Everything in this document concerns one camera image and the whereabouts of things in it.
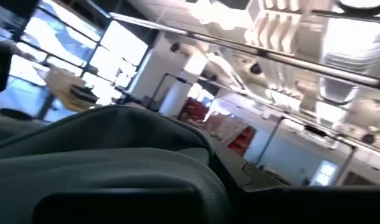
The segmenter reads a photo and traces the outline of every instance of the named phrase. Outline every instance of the white ceiling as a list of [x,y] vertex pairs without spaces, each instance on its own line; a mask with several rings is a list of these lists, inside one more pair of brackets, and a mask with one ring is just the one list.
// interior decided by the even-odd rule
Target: white ceiling
[[[331,0],[315,1],[315,9],[327,7]],[[244,28],[234,30],[222,30],[217,24],[210,23],[206,26],[199,23],[190,12],[186,4],[180,0],[129,0],[134,7],[143,13],[150,21],[166,24],[172,27],[191,30],[206,35],[225,38],[236,42],[244,43]],[[318,61],[322,45],[322,27],[327,23],[327,19],[322,17],[306,16],[302,23],[302,35],[297,51],[297,57],[307,60]],[[249,72],[249,67],[258,59],[241,52],[232,52],[232,66],[236,68],[241,78],[246,84],[267,86],[264,75],[253,75]],[[216,65],[209,64],[206,68],[209,73],[219,75],[222,83],[231,84],[230,78],[219,70]],[[302,90],[316,92],[319,86],[319,76],[315,73],[296,69],[295,79]],[[380,77],[380,68],[377,69],[377,77]],[[376,99],[380,99],[379,91],[361,90],[358,97],[354,100],[352,107],[348,109],[349,115],[345,120],[343,130],[350,128],[358,129],[358,134],[365,133],[368,126],[376,126],[380,129],[380,106],[377,106]]]

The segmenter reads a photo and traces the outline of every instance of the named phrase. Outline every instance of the white column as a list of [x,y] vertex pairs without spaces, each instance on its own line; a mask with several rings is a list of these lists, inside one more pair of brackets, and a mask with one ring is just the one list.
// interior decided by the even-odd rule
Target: white column
[[199,52],[189,58],[159,108],[161,114],[165,116],[179,115],[188,98],[192,84],[197,81],[198,75],[204,70],[206,63],[207,58]]
[[[176,75],[183,69],[188,59],[183,54],[170,51],[171,46],[163,34],[158,37],[129,89],[132,96],[141,100],[145,96],[151,98],[165,73]],[[171,77],[164,79],[154,98],[155,101],[162,100],[166,90],[172,85],[172,79]]]

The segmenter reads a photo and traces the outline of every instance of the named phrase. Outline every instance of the table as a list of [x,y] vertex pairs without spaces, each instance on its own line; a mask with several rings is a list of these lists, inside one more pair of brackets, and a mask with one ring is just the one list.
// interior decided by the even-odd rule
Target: table
[[56,86],[56,83],[50,82],[48,79],[44,79],[46,82],[46,87],[48,89],[48,94],[46,96],[45,102],[42,105],[42,108],[39,110],[35,119],[44,120],[47,112],[51,109],[53,101],[57,98],[64,105],[65,109],[71,110],[74,112],[82,112],[88,110],[92,106],[97,106],[92,103],[87,103],[82,100],[78,100],[71,96],[69,88],[59,88]]

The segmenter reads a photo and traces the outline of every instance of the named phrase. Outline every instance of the ceiling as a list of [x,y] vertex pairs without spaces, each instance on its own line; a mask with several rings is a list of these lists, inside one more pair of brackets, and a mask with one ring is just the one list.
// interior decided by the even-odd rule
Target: ceiling
[[[150,21],[240,43],[246,42],[244,38],[245,28],[236,27],[233,30],[223,30],[214,22],[203,25],[189,12],[188,5],[184,1],[129,0],[129,2]],[[331,7],[331,0],[314,2],[314,4],[309,4],[308,7],[326,10]],[[315,62],[320,61],[327,23],[327,18],[304,15],[300,23],[299,45],[295,54],[296,57]],[[264,90],[268,87],[269,82],[266,76],[269,76],[269,74],[266,71],[262,69],[264,73],[260,75],[254,75],[249,72],[250,66],[255,62],[262,63],[260,58],[233,50],[225,50],[224,55],[251,91],[256,89]],[[278,65],[270,64],[270,66],[271,68],[277,68]],[[220,82],[227,86],[234,84],[230,76],[212,62],[207,65],[205,70],[207,73],[217,74]],[[316,97],[320,86],[320,78],[317,74],[298,68],[288,68],[286,75],[293,75],[292,84],[295,86],[297,93],[314,98],[314,102],[320,100]],[[377,66],[375,71],[369,75],[380,78],[380,66]],[[356,98],[345,110],[348,114],[342,121],[342,124],[337,127],[338,131],[345,132],[355,138],[360,138],[363,134],[367,133],[367,129],[370,126],[374,126],[379,129],[378,133],[380,134],[380,91],[360,89]]]

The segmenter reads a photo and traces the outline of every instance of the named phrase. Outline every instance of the security camera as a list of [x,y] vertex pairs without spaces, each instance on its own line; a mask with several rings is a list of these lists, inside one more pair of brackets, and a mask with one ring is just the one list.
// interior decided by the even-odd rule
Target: security camera
[[176,53],[178,50],[180,49],[180,43],[179,42],[175,42],[172,46],[171,46],[171,51]]
[[251,72],[252,74],[259,75],[259,74],[262,73],[262,70],[260,69],[259,64],[258,64],[258,63],[255,63],[255,64],[253,64],[253,65],[250,67],[250,72]]
[[366,144],[373,144],[376,142],[376,136],[372,133],[367,133],[362,137],[362,142]]

